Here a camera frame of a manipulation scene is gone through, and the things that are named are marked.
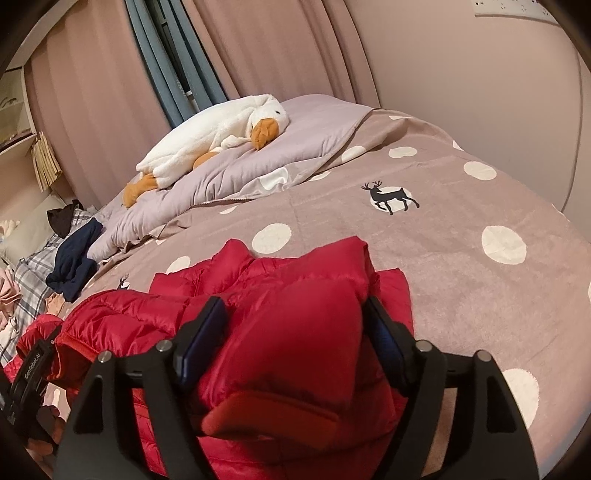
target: deer print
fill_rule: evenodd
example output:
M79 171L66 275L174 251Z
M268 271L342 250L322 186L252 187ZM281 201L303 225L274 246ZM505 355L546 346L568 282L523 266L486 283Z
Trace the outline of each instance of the deer print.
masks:
M129 282L127 281L128 278L129 275L124 275L119 279L119 286L117 287L117 290L127 290L129 288Z
M405 212L408 210L407 200L410 200L411 202L413 202L417 206L417 208L420 208L420 205L418 204L418 202L415 199L410 198L406 194L404 189L396 190L396 192L382 193L382 190L379 189L381 186L382 186L381 181L375 181L373 187L369 187L369 183L366 183L364 186L361 187L370 193L371 199L375 202L375 206L378 207L379 209L381 209L381 210L387 209L387 211L390 212L390 215L393 215L394 212L392 211L392 209L390 208L390 205L388 204L388 202L390 200L400 200L404 204L404 211Z

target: pillow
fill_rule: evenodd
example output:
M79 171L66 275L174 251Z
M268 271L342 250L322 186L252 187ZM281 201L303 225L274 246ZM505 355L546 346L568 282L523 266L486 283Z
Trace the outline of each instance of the pillow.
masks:
M49 195L0 244L0 258L12 268L16 268L21 258L41 250L54 235L47 220L47 211L65 206L61 198Z

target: plush goose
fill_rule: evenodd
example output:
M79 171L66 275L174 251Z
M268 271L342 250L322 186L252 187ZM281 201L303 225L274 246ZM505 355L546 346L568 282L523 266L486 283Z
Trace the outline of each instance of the plush goose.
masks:
M124 191L130 208L142 193L165 189L216 153L247 142L257 150L281 135L289 117L273 95L252 95L218 103L169 132L137 164L141 178Z

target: navy blue clothing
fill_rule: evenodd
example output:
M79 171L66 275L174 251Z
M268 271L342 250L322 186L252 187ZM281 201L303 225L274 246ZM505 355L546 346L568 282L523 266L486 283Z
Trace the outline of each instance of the navy blue clothing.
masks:
M102 224L96 218L91 218L57 249L56 264L45 283L53 291L63 293L68 302L73 302L80 296L84 285L98 270L96 262L90 260L86 254L102 229Z

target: metal bolt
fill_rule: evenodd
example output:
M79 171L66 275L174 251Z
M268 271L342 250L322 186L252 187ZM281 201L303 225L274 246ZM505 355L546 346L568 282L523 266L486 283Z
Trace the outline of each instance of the metal bolt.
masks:
M156 350L159 352L166 352L173 347L173 343L170 340L160 340L156 343Z
M433 350L433 344L427 340L419 340L417 343L415 343L415 346L419 352L423 353Z
M492 355L486 350L478 350L476 356L483 362L490 362L492 360Z
M99 362L102 364L107 363L109 360L111 360L111 358L113 358L113 354L111 352L109 352L108 350L105 350L104 352L99 353L99 356L98 356Z

